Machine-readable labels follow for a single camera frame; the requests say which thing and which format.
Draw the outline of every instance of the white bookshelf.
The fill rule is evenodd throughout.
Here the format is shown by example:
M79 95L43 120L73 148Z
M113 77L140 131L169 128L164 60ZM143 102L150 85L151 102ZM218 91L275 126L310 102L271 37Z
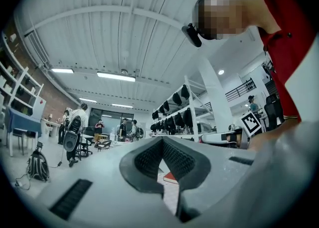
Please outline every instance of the white bookshelf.
M18 75L16 78L6 69L6 67L0 62L0 73L7 75L7 81L11 80L13 81L14 87L11 90L11 93L9 93L4 87L0 87L2 91L5 92L5 94L10 96L10 100L7 104L7 106L10 107L11 103L16 100L23 104L24 106L28 108L33 108L34 103L36 102L36 98L39 97L39 94L43 88L43 84L39 84L29 73L28 73L28 67L24 68L19 61L16 59L12 51L10 50L5 38L4 38L4 33L1 33L1 44L4 52L7 54L9 59L12 61L12 63L16 66L17 70L19 71ZM34 86L35 92L32 93L26 86L22 84L23 81L26 79L30 79L30 83ZM30 95L30 100L29 103L26 103L22 101L19 96L16 95L16 92L18 88L21 87L25 93Z

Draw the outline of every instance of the black mesh pad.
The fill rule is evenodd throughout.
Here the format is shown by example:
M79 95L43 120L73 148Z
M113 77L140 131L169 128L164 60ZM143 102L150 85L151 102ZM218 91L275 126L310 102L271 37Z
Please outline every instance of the black mesh pad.
M126 154L120 162L120 172L135 189L163 195L163 186L157 183L162 159L178 181L180 192L198 187L211 168L203 154L168 137L158 137Z

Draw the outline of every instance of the white shelving unit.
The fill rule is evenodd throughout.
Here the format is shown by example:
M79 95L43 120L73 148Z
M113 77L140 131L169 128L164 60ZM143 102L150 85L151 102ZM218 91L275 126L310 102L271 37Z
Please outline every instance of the white shelving unit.
M204 85L201 85L197 82L194 82L194 81L191 81L188 79L187 76L185 76L185 85L187 87L187 90L188 90L188 93L189 93L189 98L188 100L182 105L181 105L181 108L180 107L177 107L177 108L172 108L171 107L169 108L170 110L172 110L172 112L165 116L165 117L162 117L161 120L159 120L158 118L153 120L154 124L155 123L158 123L159 121L162 122L162 121L165 121L166 119L170 118L170 117L174 117L176 116L178 113L180 113L181 115L188 109L190 108L190 112L191 112L191 117L192 117L192 123L193 123L193 134L176 134L176 135L171 135L171 136L175 136L175 137L179 137L179 138L194 138L194 141L195 142L198 142L198 137L199 137L199 134L198 134L198 128L197 128L197 118L199 116L202 116L202 115L205 115L205 114L210 114L210 115L213 115L212 111L210 111L202 102L201 100L197 97L196 94L194 94L194 92L191 90L191 87L193 88L198 88L198 89L202 89L202 90L206 90L205 89L205 86ZM177 89L176 93L179 93L180 90L182 89L183 86L181 86L180 88ZM173 95L171 95L167 101L169 102L170 100L172 100L172 97ZM194 98L196 100L198 100L202 105L203 105L203 108L197 108L194 106Z
M33 108L33 105L36 101L36 98L38 98L42 88L43 84L39 84L29 73L28 73L28 67L24 68L19 61L16 59L14 54L11 52L5 38L4 33L1 33L1 45L4 50L4 52L7 54L9 59L12 61L12 63L16 66L17 70L19 71L18 76L15 78L7 69L6 67L0 62L0 72L1 74L4 74L7 76L8 80L11 80L13 82L14 87L12 88L11 92L9 93L4 87L0 87L0 89L4 92L4 94L7 94L10 97L9 102L7 103L7 106L10 107L11 103L16 100L23 104L24 106L28 108ZM32 93L27 87L25 87L22 82L25 79L29 79L30 83L34 85L35 93ZM30 101L29 103L26 103L22 101L18 96L16 96L16 92L18 88L22 88L25 93L30 95Z

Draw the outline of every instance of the railing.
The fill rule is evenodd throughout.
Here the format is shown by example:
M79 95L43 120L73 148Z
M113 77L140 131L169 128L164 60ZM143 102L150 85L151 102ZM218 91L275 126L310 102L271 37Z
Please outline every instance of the railing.
M248 80L246 83L240 85L239 87L231 90L230 92L226 93L226 98L230 102L240 96L250 92L251 90L255 89L255 83L252 79Z
M211 104L210 104L210 102L205 103L204 106L205 106L206 108L208 108L209 110L211 110Z

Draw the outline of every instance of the staircase railing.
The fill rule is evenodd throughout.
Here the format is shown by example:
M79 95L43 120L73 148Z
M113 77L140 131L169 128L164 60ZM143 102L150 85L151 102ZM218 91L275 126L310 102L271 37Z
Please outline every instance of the staircase railing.
M235 89L226 93L226 98L230 102L236 98L241 97L242 95L250 92L251 90L255 89L256 85L252 79L248 80L244 84L236 87Z

